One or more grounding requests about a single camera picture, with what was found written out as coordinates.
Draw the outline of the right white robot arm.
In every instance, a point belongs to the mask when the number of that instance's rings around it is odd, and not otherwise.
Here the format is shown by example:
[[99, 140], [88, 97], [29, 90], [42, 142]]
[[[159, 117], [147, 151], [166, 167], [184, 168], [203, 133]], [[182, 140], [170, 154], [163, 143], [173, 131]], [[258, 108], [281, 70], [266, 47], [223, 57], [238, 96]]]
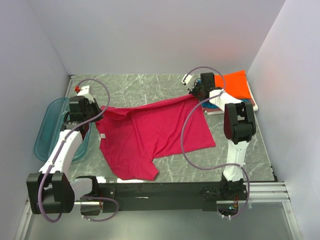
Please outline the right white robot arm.
[[199, 80], [186, 74], [181, 82], [201, 104], [210, 102], [224, 113], [223, 132], [228, 140], [228, 149], [219, 187], [221, 197], [230, 200], [247, 193], [244, 185], [245, 157], [256, 134], [253, 104], [232, 96], [224, 86], [219, 87], [212, 72], [202, 73]]

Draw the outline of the pink t-shirt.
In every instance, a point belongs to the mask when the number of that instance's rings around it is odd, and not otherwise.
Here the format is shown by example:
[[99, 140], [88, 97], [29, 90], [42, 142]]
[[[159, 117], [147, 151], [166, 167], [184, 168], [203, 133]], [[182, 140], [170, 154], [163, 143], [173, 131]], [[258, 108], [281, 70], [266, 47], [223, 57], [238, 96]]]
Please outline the pink t-shirt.
[[137, 107], [107, 107], [96, 122], [100, 150], [122, 180], [153, 181], [155, 158], [215, 147], [198, 100], [188, 94]]

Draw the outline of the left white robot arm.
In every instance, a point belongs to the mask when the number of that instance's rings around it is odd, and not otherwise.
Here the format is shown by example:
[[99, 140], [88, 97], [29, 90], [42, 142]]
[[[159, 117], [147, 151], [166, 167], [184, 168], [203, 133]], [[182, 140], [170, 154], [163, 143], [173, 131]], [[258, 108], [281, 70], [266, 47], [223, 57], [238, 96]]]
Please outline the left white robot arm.
[[26, 180], [31, 211], [36, 215], [70, 213], [76, 200], [85, 197], [94, 201], [100, 195], [95, 176], [80, 176], [70, 182], [67, 173], [90, 124], [103, 118], [102, 111], [89, 93], [69, 98], [68, 104], [50, 157], [39, 172], [29, 174]]

